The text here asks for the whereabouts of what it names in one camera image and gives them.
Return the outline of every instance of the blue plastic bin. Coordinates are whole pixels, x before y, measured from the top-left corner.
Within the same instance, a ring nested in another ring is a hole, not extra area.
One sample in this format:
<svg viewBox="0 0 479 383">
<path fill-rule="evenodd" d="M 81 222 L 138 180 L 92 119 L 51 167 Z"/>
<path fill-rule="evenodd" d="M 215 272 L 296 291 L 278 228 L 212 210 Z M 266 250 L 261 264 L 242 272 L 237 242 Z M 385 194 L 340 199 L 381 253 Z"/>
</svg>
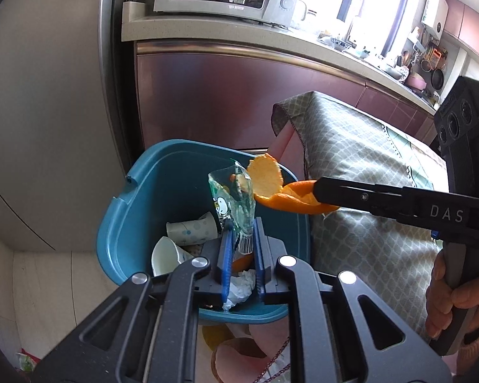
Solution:
<svg viewBox="0 0 479 383">
<path fill-rule="evenodd" d="M 215 207 L 208 174 L 231 165 L 235 159 L 244 167 L 253 158 L 232 149 L 185 140 L 163 141 L 149 148 L 126 176 L 119 197 L 113 198 L 97 235 L 97 257 L 117 285 L 136 272 L 151 272 L 151 253 L 166 235 L 166 222 L 194 220 Z M 285 183 L 296 181 L 282 167 Z M 281 239 L 287 252 L 309 260 L 308 217 L 272 210 L 257 204 L 268 236 Z M 199 317 L 216 322 L 262 324 L 287 314 L 285 305 L 263 305 L 256 295 L 231 309 L 216 312 L 201 309 Z"/>
</svg>

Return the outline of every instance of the white paper cup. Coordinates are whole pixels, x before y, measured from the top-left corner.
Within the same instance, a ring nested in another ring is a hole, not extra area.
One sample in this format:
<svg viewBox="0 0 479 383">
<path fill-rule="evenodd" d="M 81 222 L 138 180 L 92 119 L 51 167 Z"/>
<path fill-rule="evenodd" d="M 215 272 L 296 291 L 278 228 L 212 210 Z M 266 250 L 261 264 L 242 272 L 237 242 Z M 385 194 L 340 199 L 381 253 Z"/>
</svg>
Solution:
<svg viewBox="0 0 479 383">
<path fill-rule="evenodd" d="M 170 238 L 163 236 L 154 246 L 151 255 L 153 274 L 154 276 L 168 274 L 189 259 L 193 259 L 193 256 L 177 246 Z"/>
<path fill-rule="evenodd" d="M 167 236 L 179 246 L 203 244 L 218 238 L 217 224 L 211 212 L 198 220 L 181 223 L 167 223 Z"/>
</svg>

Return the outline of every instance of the gold metal trim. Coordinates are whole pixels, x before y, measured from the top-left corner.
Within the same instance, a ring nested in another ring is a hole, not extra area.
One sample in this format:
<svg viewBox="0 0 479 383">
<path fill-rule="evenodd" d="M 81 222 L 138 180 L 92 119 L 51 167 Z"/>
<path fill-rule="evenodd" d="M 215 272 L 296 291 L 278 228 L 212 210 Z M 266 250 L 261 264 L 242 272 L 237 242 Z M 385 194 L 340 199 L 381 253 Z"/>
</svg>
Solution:
<svg viewBox="0 0 479 383">
<path fill-rule="evenodd" d="M 410 99 L 406 99 L 399 93 L 396 93 L 379 83 L 368 79 L 349 70 L 338 68 L 336 65 L 329 65 L 322 61 L 316 61 L 311 58 L 296 56 L 292 53 L 274 51 L 266 47 L 244 46 L 239 44 L 224 43 L 214 40 L 200 39 L 157 39 L 143 40 L 135 42 L 137 56 L 155 55 L 158 53 L 209 53 L 213 55 L 249 57 L 254 59 L 269 60 L 272 62 L 285 63 L 326 73 L 336 78 L 344 79 L 366 88 L 381 92 L 396 101 L 409 103 L 419 110 L 429 114 L 419 105 L 414 104 Z"/>
</svg>

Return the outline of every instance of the plastic wrapper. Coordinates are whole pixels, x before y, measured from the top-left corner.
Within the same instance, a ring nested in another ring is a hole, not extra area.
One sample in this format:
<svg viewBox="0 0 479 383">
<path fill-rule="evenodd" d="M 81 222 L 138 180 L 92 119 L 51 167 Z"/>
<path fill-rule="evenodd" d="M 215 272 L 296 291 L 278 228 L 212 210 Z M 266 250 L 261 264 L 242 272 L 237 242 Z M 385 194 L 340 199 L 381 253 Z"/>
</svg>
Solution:
<svg viewBox="0 0 479 383">
<path fill-rule="evenodd" d="M 222 308 L 228 311 L 236 304 L 245 302 L 255 288 L 255 270 L 239 272 L 238 276 L 231 276 L 229 295 Z"/>
<path fill-rule="evenodd" d="M 246 169 L 234 161 L 226 169 L 211 172 L 208 181 L 222 228 L 227 220 L 232 221 L 235 250 L 243 255 L 252 253 L 255 200 Z"/>
</svg>

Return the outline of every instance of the tiled floor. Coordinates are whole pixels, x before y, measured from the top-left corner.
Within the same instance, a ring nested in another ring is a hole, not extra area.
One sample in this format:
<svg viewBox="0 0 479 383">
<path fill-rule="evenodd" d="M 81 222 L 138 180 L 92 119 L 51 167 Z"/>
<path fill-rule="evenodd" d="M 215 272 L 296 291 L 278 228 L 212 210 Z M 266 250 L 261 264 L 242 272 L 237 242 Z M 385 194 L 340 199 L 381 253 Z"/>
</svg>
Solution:
<svg viewBox="0 0 479 383">
<path fill-rule="evenodd" d="M 94 253 L 14 254 L 13 289 L 21 346 L 44 357 L 117 286 Z M 213 383 L 211 350 L 199 328 L 195 382 Z"/>
</svg>

